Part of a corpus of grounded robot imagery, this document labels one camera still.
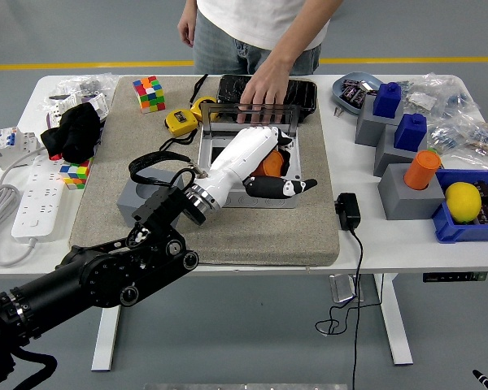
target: white t-shirt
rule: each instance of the white t-shirt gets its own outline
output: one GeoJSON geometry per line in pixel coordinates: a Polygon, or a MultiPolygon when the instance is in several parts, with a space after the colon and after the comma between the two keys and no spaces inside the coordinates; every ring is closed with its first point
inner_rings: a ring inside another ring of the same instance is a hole
{"type": "MultiPolygon", "coordinates": [[[[231,37],[272,50],[293,23],[305,0],[197,0],[201,13],[231,37]]],[[[306,50],[324,40],[329,22],[306,50]]]]}

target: rubik's cube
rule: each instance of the rubik's cube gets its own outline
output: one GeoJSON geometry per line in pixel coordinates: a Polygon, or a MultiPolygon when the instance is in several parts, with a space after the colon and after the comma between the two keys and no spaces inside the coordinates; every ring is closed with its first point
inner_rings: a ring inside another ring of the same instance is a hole
{"type": "Polygon", "coordinates": [[[68,189],[84,189],[89,177],[91,164],[92,158],[81,164],[66,162],[59,168],[59,176],[63,179],[68,189]]]}
{"type": "Polygon", "coordinates": [[[134,81],[133,87],[136,90],[137,99],[143,114],[161,111],[166,108],[164,105],[163,87],[161,87],[155,76],[134,81]]]}

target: yellow ball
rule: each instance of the yellow ball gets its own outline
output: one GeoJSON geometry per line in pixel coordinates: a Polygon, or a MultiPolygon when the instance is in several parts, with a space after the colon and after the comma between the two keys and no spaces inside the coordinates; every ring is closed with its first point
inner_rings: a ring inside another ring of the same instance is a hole
{"type": "Polygon", "coordinates": [[[457,223],[473,221],[481,211],[481,195],[473,184],[457,182],[445,192],[452,219],[457,223]]]}

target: black power adapter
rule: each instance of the black power adapter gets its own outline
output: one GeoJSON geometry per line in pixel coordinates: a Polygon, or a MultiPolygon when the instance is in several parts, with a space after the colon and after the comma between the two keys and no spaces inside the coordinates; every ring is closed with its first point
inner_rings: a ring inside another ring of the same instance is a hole
{"type": "Polygon", "coordinates": [[[359,216],[358,200],[355,193],[341,193],[334,203],[336,214],[340,218],[342,230],[354,230],[358,227],[359,216]]]}

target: blue crate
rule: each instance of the blue crate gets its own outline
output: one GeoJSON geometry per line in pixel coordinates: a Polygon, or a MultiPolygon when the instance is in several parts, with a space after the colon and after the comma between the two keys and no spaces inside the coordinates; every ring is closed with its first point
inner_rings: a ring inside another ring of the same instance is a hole
{"type": "MultiPolygon", "coordinates": [[[[443,192],[450,184],[458,181],[473,184],[478,180],[488,183],[488,171],[440,169],[436,172],[443,192]]],[[[453,244],[460,241],[488,241],[488,225],[461,225],[450,216],[447,203],[444,201],[432,215],[436,227],[436,238],[439,242],[453,244]]]]}

